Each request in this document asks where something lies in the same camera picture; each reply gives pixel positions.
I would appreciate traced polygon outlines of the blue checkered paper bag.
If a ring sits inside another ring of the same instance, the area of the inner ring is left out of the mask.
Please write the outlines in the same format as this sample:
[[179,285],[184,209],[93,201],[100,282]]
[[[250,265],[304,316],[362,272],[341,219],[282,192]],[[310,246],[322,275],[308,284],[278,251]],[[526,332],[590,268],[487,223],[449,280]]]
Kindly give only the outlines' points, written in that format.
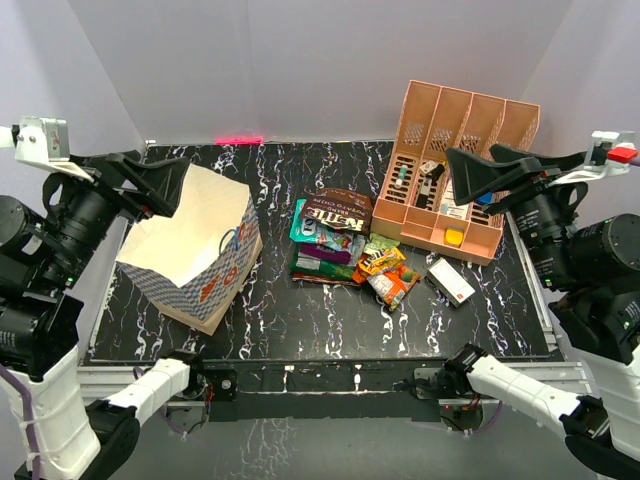
[[262,246],[249,186],[192,165],[173,217],[135,224],[116,262],[160,313],[211,335]]

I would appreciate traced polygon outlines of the light green snack packet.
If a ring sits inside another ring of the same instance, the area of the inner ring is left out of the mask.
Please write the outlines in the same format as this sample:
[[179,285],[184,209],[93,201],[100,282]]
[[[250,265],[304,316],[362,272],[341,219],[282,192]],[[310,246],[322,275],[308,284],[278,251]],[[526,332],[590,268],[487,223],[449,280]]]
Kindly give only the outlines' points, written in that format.
[[400,242],[383,235],[371,232],[365,246],[363,253],[366,255],[373,255],[378,251],[386,251],[398,247]]

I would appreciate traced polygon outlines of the brown chocolate snack bag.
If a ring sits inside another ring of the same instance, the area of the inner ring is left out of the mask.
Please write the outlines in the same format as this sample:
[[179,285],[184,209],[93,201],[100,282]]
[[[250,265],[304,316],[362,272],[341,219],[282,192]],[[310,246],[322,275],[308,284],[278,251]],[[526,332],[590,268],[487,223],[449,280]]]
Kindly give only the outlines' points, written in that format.
[[333,230],[369,235],[373,211],[371,196],[341,188],[322,188],[305,201],[300,217]]

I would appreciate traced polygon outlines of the yellow M&M's candy packet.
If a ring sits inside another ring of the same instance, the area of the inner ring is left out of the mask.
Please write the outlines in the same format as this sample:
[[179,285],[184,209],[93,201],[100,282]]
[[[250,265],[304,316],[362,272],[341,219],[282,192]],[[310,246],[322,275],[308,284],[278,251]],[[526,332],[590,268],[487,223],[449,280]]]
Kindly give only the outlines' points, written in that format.
[[371,276],[389,271],[405,259],[405,255],[397,247],[393,247],[375,251],[359,261],[358,266],[366,275]]

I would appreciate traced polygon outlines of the orange candy packet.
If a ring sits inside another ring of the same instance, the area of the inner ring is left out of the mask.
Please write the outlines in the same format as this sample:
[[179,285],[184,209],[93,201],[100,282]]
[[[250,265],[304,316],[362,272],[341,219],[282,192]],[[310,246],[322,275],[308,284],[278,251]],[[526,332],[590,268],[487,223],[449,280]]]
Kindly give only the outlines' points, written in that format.
[[357,269],[352,275],[354,282],[368,283],[390,311],[394,311],[401,304],[421,278],[417,271],[404,264],[398,264],[390,270],[375,275],[368,275],[361,269]]

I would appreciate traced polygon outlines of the purple snack packet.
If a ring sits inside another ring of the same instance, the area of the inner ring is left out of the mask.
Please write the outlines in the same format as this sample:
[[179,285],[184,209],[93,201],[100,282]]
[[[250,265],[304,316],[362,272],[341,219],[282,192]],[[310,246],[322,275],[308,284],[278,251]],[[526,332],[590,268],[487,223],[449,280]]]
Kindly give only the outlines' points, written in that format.
[[299,251],[304,255],[341,265],[347,265],[352,258],[352,254],[348,250],[336,251],[318,244],[302,243]]

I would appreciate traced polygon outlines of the teal Fox's candy bag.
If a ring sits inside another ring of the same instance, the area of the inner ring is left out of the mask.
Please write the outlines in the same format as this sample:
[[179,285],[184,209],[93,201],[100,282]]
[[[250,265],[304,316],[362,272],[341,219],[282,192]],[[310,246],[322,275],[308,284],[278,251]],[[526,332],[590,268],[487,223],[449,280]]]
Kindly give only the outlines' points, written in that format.
[[296,202],[292,227],[289,234],[290,239],[298,245],[309,243],[323,245],[336,251],[348,250],[352,254],[352,258],[347,265],[355,265],[363,253],[366,238],[363,235],[352,232],[333,230],[313,219],[303,218],[301,211],[304,205],[304,199],[299,199]]

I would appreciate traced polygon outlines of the green snack bag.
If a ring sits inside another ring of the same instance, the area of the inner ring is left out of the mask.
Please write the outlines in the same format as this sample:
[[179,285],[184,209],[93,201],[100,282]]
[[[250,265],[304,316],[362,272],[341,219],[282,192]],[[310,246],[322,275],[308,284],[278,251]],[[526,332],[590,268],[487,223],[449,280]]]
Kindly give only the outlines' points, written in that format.
[[353,280],[353,274],[356,270],[355,267],[322,260],[305,254],[301,251],[300,245],[297,245],[294,250],[294,255],[289,264],[289,268],[293,273],[313,275],[330,280],[348,282]]

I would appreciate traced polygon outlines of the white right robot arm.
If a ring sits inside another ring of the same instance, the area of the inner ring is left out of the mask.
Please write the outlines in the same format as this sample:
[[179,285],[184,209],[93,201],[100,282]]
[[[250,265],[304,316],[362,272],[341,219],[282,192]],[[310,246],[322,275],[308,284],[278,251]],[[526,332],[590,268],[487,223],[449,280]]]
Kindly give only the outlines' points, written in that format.
[[550,157],[496,144],[488,158],[446,152],[457,204],[493,193],[489,214],[510,215],[572,363],[508,364],[463,346],[440,372],[452,395],[500,401],[547,428],[585,467],[608,479],[639,475],[639,218],[576,224],[589,186],[639,163],[629,132],[592,135],[588,148]]

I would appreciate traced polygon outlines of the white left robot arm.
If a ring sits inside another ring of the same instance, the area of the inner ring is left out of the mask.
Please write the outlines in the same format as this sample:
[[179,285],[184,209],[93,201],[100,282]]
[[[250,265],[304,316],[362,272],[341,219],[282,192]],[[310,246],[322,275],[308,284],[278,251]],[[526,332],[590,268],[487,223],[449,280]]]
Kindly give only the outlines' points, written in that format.
[[44,214],[1,199],[1,385],[27,457],[19,479],[107,479],[132,455],[142,426],[172,397],[200,396],[207,376],[197,354],[174,351],[132,384],[85,403],[77,372],[70,290],[115,219],[176,212],[184,158],[143,164],[132,152],[76,157],[49,175]]

